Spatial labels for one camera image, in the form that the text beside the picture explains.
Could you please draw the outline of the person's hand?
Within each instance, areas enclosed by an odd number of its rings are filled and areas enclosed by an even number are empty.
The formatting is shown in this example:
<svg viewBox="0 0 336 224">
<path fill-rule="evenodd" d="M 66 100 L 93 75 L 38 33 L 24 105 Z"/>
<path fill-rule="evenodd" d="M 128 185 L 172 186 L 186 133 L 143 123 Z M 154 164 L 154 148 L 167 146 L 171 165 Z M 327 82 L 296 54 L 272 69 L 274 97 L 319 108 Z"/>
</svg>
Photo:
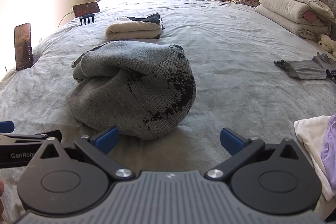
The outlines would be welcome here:
<svg viewBox="0 0 336 224">
<path fill-rule="evenodd" d="M 3 214 L 3 211 L 4 211 L 4 205 L 3 205 L 3 201 L 2 201 L 2 196 L 4 194 L 4 191 L 5 191 L 5 185 L 3 183 L 3 180 L 0 179 L 0 217 L 1 217 L 1 219 L 3 219 L 2 214 Z"/>
</svg>

